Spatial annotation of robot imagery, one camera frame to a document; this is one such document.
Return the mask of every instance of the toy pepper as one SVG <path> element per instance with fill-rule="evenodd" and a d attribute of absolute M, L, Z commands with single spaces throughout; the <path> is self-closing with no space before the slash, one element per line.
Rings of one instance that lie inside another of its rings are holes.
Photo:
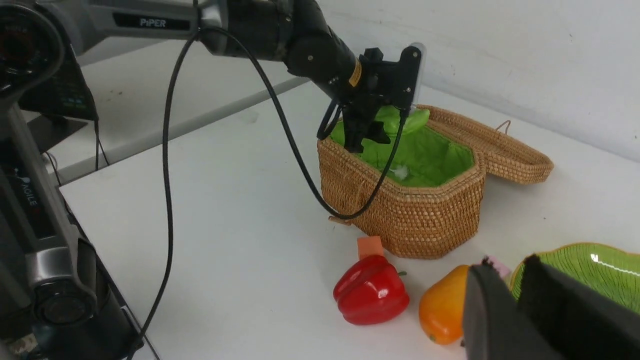
<path fill-rule="evenodd" d="M 380 255 L 355 263 L 336 284 L 333 298 L 344 319 L 354 325 L 387 322 L 409 305 L 396 268 Z"/>

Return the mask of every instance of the white feather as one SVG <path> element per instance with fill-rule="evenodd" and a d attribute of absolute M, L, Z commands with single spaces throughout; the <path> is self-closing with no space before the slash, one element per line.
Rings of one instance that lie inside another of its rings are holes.
<path fill-rule="evenodd" d="M 391 169 L 396 177 L 400 180 L 404 180 L 409 176 L 409 168 L 406 165 L 402 165 L 396 169 Z"/>

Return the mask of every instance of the white wall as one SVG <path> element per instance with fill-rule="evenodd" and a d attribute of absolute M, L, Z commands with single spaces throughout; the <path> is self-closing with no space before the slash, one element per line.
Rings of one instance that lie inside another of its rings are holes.
<path fill-rule="evenodd" d="M 640 161 L 640 2 L 318 0 L 354 51 L 428 49 L 425 84 Z"/>

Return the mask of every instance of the black cable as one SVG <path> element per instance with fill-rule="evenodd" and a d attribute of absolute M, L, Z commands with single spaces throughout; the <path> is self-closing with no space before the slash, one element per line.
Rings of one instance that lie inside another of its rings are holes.
<path fill-rule="evenodd" d="M 335 111 L 335 114 L 333 115 L 333 120 L 329 123 L 331 114 L 334 111 Z M 335 126 L 338 124 L 338 120 L 340 119 L 341 113 L 342 113 L 342 106 L 338 106 L 338 97 L 334 97 L 333 100 L 331 100 L 331 104 L 329 104 L 329 107 L 326 109 L 326 113 L 324 114 L 324 117 L 320 122 L 320 126 L 318 127 L 318 132 L 316 134 L 316 137 L 318 138 L 318 140 L 324 140 L 328 138 L 329 135 L 331 135 L 331 132 L 333 131 L 333 129 L 335 129 Z"/>
<path fill-rule="evenodd" d="M 339 218 L 343 218 L 345 220 L 349 220 L 349 219 L 353 219 L 356 218 L 358 216 L 360 216 L 362 213 L 364 213 L 365 211 L 367 211 L 367 209 L 369 208 L 369 206 L 371 205 L 371 203 L 373 202 L 375 196 L 378 193 L 378 190 L 380 189 L 380 186 L 382 185 L 382 182 L 384 182 L 389 169 L 391 168 L 391 163 L 394 159 L 394 156 L 396 155 L 396 151 L 398 148 L 398 145 L 400 143 L 400 137 L 402 134 L 402 130 L 404 128 L 404 123 L 406 122 L 406 118 L 408 116 L 407 113 L 402 113 L 400 116 L 400 125 L 399 125 L 399 129 L 398 129 L 398 134 L 396 136 L 396 141 L 394 142 L 394 146 L 393 149 L 391 150 L 391 155 L 389 156 L 389 160 L 387 162 L 387 165 L 385 167 L 385 169 L 382 172 L 382 175 L 380 177 L 380 180 L 378 181 L 378 184 L 376 185 L 373 193 L 371 194 L 371 198 L 367 201 L 367 203 L 362 207 L 362 209 L 360 209 L 359 211 L 357 211 L 356 213 L 352 214 L 352 215 L 342 215 L 338 212 L 336 212 L 334 209 L 331 208 L 331 206 L 329 206 L 324 199 L 320 196 L 314 182 L 313 179 L 311 179 L 311 175 L 309 174 L 307 167 L 304 164 L 304 161 L 302 159 L 302 156 L 300 155 L 300 151 L 298 150 L 298 146 L 296 145 L 296 141 L 293 138 L 293 134 L 291 133 L 291 129 L 289 127 L 289 124 L 287 122 L 287 117 L 284 114 L 284 110 L 282 109 L 282 105 L 280 104 L 280 101 L 278 100 L 278 96 L 275 92 L 275 90 L 273 89 L 273 85 L 271 85 L 271 82 L 269 81 L 269 78 L 267 77 L 267 75 L 264 72 L 264 69 L 260 66 L 260 63 L 258 62 L 258 60 L 256 59 L 256 57 L 251 53 L 251 51 L 249 51 L 249 49 L 247 49 L 244 44 L 242 44 L 242 42 L 240 42 L 233 34 L 229 33 L 227 30 L 222 29 L 222 28 L 217 28 L 217 27 L 211 27 L 211 28 L 206 28 L 206 29 L 202 29 L 201 31 L 199 31 L 198 33 L 195 33 L 189 40 L 187 40 L 187 42 L 184 44 L 184 46 L 182 47 L 182 51 L 180 52 L 180 54 L 178 55 L 177 61 L 175 62 L 175 66 L 173 68 L 173 73 L 171 75 L 171 80 L 169 82 L 169 88 L 167 90 L 167 95 L 166 95 L 166 102 L 165 102 L 165 106 L 164 106 L 164 120 L 163 120 L 163 132 L 162 132 L 162 163 L 163 163 L 163 179 L 164 179 L 164 197 L 166 199 L 166 214 L 167 214 L 167 240 L 168 240 L 168 250 L 167 250 L 167 261 L 166 261 L 166 268 L 164 270 L 164 277 L 162 280 L 162 283 L 160 284 L 160 289 L 158 290 L 158 294 L 156 295 L 156 299 L 151 307 L 151 310 L 149 311 L 149 315 L 147 316 L 147 320 L 145 321 L 144 325 L 142 326 L 142 329 L 140 329 L 140 333 L 138 334 L 138 337 L 136 338 L 136 340 L 134 341 L 134 343 L 131 345 L 131 349 L 129 351 L 129 355 L 127 356 L 127 360 L 132 360 L 133 359 L 133 355 L 135 354 L 138 345 L 143 341 L 147 330 L 149 328 L 149 325 L 151 324 L 151 321 L 153 320 L 154 315 L 156 314 L 156 311 L 158 309 L 158 306 L 160 305 L 160 301 L 162 300 L 162 296 L 164 295 L 164 291 L 166 289 L 166 285 L 169 281 L 169 276 L 171 274 L 171 267 L 173 264 L 173 204 L 172 204 L 172 197 L 171 197 L 171 185 L 170 185 L 170 177 L 169 177 L 169 156 L 168 156 L 168 151 L 169 151 L 169 120 L 171 117 L 171 105 L 173 102 L 173 92 L 175 90 L 175 84 L 177 82 L 177 78 L 178 78 L 178 74 L 180 72 L 180 68 L 182 67 L 182 63 L 184 62 L 184 58 L 187 55 L 187 52 L 189 51 L 189 49 L 191 48 L 191 45 L 193 45 L 193 42 L 195 42 L 198 37 L 200 36 L 201 32 L 204 31 L 213 31 L 213 32 L 217 32 L 220 33 L 222 35 L 225 35 L 227 37 L 229 37 L 230 39 L 232 39 L 233 41 L 235 41 L 238 46 L 246 53 L 247 57 L 249 58 L 249 60 L 251 60 L 251 62 L 253 63 L 253 66 L 255 67 L 255 70 L 258 72 L 258 74 L 260 75 L 260 78 L 262 78 L 262 82 L 264 83 L 264 86 L 267 88 L 267 91 L 269 92 L 269 96 L 271 97 L 271 100 L 273 101 L 273 104 L 276 108 L 276 111 L 278 112 L 278 116 L 280 117 L 280 121 L 282 123 L 282 127 L 285 131 L 285 134 L 287 136 L 287 139 L 289 141 L 289 145 L 291 146 L 291 150 L 293 151 L 293 154 L 296 158 L 296 161 L 298 162 L 298 165 L 300 166 L 300 170 L 302 171 L 303 175 L 305 176 L 305 179 L 307 180 L 307 184 L 309 185 L 309 188 L 311 189 L 311 191 L 314 193 L 314 196 L 316 197 L 316 199 L 318 200 L 318 202 L 329 212 L 331 213 L 333 216 L 335 217 L 339 217 Z"/>
<path fill-rule="evenodd" d="M 107 154 L 104 152 L 102 142 L 100 141 L 100 125 L 98 124 L 98 119 L 93 120 L 93 132 L 95 133 L 95 171 L 98 171 L 100 170 L 100 150 L 102 150 L 104 162 L 107 166 L 110 165 L 109 159 L 107 159 Z"/>
<path fill-rule="evenodd" d="M 100 150 L 102 151 L 102 157 L 104 158 L 104 162 L 107 164 L 107 166 L 111 165 L 111 163 L 109 162 L 109 159 L 107 159 L 107 152 L 102 147 L 102 141 L 100 141 L 100 136 L 98 136 L 98 145 L 100 145 Z"/>
<path fill-rule="evenodd" d="M 223 29 L 223 28 L 219 28 L 216 26 L 210 27 L 210 28 L 206 28 L 203 29 L 202 31 L 213 31 L 222 35 L 225 35 L 226 37 L 230 38 L 231 40 L 235 41 L 238 46 L 244 51 L 244 53 L 247 55 L 247 57 L 249 58 L 249 60 L 251 60 L 251 62 L 253 63 L 253 66 L 255 67 L 255 70 L 258 72 L 258 74 L 260 75 L 260 77 L 262 78 L 262 82 L 264 83 L 264 86 L 266 86 L 267 91 L 269 92 L 269 96 L 271 97 L 271 100 L 273 101 L 273 105 L 276 108 L 276 111 L 278 112 L 278 116 L 280 117 L 280 122 L 282 123 L 282 127 L 284 129 L 284 132 L 287 136 L 287 140 L 289 141 L 289 145 L 291 146 L 291 151 L 293 151 L 293 155 L 296 158 L 296 161 L 298 162 L 298 166 L 300 166 L 300 170 L 302 171 L 302 174 L 305 177 L 305 180 L 307 181 L 307 184 L 309 185 L 309 188 L 311 189 L 311 192 L 314 194 L 314 197 L 316 197 L 316 200 L 320 203 L 320 205 L 322 205 L 322 207 L 327 210 L 327 212 L 329 212 L 331 215 L 343 219 L 343 220 L 352 220 L 355 219 L 357 217 L 359 217 L 360 215 L 362 215 L 365 211 L 367 211 L 369 209 L 369 206 L 371 206 L 371 204 L 373 203 L 373 200 L 375 199 L 376 195 L 378 194 L 378 191 L 380 190 L 380 187 L 382 186 L 382 183 L 384 182 L 385 178 L 387 177 L 387 174 L 389 173 L 389 170 L 391 169 L 391 164 L 393 162 L 394 157 L 396 156 L 396 152 L 398 149 L 398 145 L 400 144 L 400 137 L 402 135 L 402 131 L 404 129 L 404 123 L 406 122 L 406 118 L 408 117 L 408 110 L 401 112 L 400 114 L 400 124 L 398 127 L 398 134 L 396 136 L 396 141 L 394 142 L 394 146 L 391 149 L 391 154 L 389 155 L 389 160 L 387 161 L 387 165 L 385 166 L 384 170 L 382 170 L 382 174 L 380 175 L 380 179 L 378 180 L 378 183 L 376 184 L 376 187 L 374 188 L 373 192 L 371 193 L 371 196 L 369 197 L 369 200 L 367 200 L 367 202 L 364 204 L 364 206 L 362 206 L 362 208 L 358 211 L 356 211 L 353 214 L 350 215 L 344 215 L 344 214 L 340 214 L 339 212 L 335 211 L 329 204 L 326 203 L 326 201 L 324 201 L 324 199 L 322 198 L 322 195 L 320 195 L 318 189 L 316 188 L 313 179 L 311 178 L 311 175 L 309 174 L 309 171 L 307 170 L 307 167 L 305 166 L 305 163 L 302 159 L 302 156 L 300 155 L 300 151 L 298 150 L 298 146 L 296 145 L 296 141 L 293 138 L 293 134 L 291 133 L 291 129 L 289 127 L 289 123 L 287 122 L 287 117 L 284 114 L 284 110 L 282 109 L 282 105 L 280 104 L 280 101 L 278 100 L 278 95 L 276 94 L 275 90 L 273 89 L 273 86 L 271 85 L 271 82 L 269 81 L 269 78 L 267 77 L 267 75 L 264 73 L 264 69 L 262 69 L 262 66 L 260 66 L 260 63 L 258 62 L 258 59 L 256 59 L 256 57 L 251 53 L 251 51 L 249 49 L 247 49 L 244 44 L 242 44 L 242 42 L 240 42 L 240 40 L 238 40 L 233 34 L 231 34 L 230 32 L 228 32 L 227 30 Z"/>
<path fill-rule="evenodd" d="M 200 36 L 199 33 L 195 33 L 182 47 L 182 51 L 178 55 L 178 59 L 175 62 L 175 66 L 173 68 L 173 73 L 171 74 L 171 80 L 169 81 L 169 88 L 166 94 L 166 102 L 164 105 L 164 120 L 163 120 L 163 128 L 162 128 L 162 168 L 163 168 L 163 179 L 164 179 L 164 197 L 166 199 L 166 221 L 167 221 L 167 239 L 168 239 L 168 250 L 167 250 L 167 260 L 166 260 L 166 268 L 164 270 L 164 277 L 162 283 L 160 284 L 160 289 L 158 290 L 158 294 L 156 296 L 156 300 L 154 301 L 151 310 L 149 311 L 149 315 L 147 316 L 147 320 L 144 325 L 142 325 L 142 329 L 140 329 L 140 333 L 136 338 L 136 341 L 132 344 L 131 350 L 129 352 L 129 356 L 127 356 L 127 360 L 131 360 L 133 355 L 135 354 L 138 345 L 142 342 L 147 333 L 149 325 L 151 324 L 151 320 L 153 319 L 158 305 L 160 305 L 160 300 L 164 294 L 164 289 L 166 288 L 167 282 L 169 281 L 169 275 L 171 274 L 171 266 L 173 263 L 173 204 L 171 200 L 171 186 L 169 179 L 169 119 L 171 117 L 171 105 L 173 102 L 173 91 L 175 90 L 175 84 L 178 79 L 178 73 L 180 72 L 180 68 L 182 67 L 182 62 L 184 61 L 189 48 L 193 42 L 197 40 Z"/>

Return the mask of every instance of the green dish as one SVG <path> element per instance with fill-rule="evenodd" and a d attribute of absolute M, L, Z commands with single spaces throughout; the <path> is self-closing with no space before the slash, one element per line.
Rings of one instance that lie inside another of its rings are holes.
<path fill-rule="evenodd" d="M 640 254 L 597 243 L 575 243 L 536 254 L 540 260 L 640 314 Z M 511 294 L 520 297 L 524 265 L 511 278 Z"/>

